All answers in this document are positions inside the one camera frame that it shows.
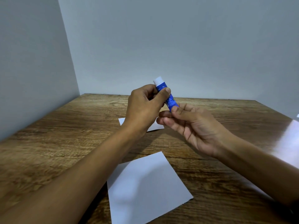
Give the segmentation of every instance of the white glue stick cap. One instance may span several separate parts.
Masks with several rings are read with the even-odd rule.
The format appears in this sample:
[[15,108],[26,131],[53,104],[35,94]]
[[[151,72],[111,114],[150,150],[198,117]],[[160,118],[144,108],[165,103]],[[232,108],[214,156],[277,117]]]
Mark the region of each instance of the white glue stick cap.
[[159,85],[161,85],[163,82],[164,82],[164,81],[163,81],[163,79],[161,78],[161,76],[158,77],[158,78],[156,78],[156,79],[154,80],[155,86],[159,86]]

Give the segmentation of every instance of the paper sheet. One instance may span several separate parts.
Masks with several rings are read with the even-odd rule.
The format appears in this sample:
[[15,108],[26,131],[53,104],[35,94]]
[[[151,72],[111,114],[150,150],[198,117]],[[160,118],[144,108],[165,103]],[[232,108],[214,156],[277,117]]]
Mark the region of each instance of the paper sheet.
[[[125,118],[120,118],[118,119],[119,123],[122,125],[123,122],[125,121]],[[159,130],[159,129],[164,129],[163,125],[157,124],[157,122],[155,121],[147,130],[147,132],[149,131],[154,131],[154,130]]]
[[107,186],[112,224],[145,224],[193,198],[162,152],[119,164]]

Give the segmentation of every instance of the forearm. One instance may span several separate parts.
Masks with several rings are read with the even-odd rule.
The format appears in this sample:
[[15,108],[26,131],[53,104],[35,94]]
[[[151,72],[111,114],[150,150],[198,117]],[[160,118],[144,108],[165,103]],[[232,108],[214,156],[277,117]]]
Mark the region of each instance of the forearm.
[[107,178],[139,139],[121,128],[50,184],[7,211],[1,223],[77,223]]
[[217,157],[222,163],[286,206],[299,199],[299,169],[240,138],[227,145]]

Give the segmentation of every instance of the glue stick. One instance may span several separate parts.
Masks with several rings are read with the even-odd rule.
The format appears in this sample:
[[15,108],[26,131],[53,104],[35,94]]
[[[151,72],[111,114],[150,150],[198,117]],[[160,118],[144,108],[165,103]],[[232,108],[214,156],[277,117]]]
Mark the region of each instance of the glue stick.
[[[162,90],[163,88],[167,87],[167,85],[165,84],[165,82],[163,81],[163,79],[161,77],[158,77],[154,80],[155,86],[158,90],[158,93],[160,92],[160,90]],[[169,98],[167,98],[167,100],[165,101],[167,107],[169,108],[169,110],[171,111],[171,108],[173,106],[178,106],[178,104],[176,103],[176,101],[174,100],[173,96],[170,94]]]

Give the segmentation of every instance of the tabletop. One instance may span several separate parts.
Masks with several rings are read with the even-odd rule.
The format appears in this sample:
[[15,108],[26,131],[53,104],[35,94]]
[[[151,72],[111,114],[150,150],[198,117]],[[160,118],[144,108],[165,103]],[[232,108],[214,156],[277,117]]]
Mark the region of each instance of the tabletop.
[[[49,183],[119,128],[128,96],[83,94],[0,142],[0,213]],[[257,101],[175,98],[200,105],[235,135],[298,167],[299,123]],[[168,127],[147,132],[123,162],[162,151],[194,199],[151,223],[285,223],[275,203]],[[107,185],[80,223],[111,223]]]

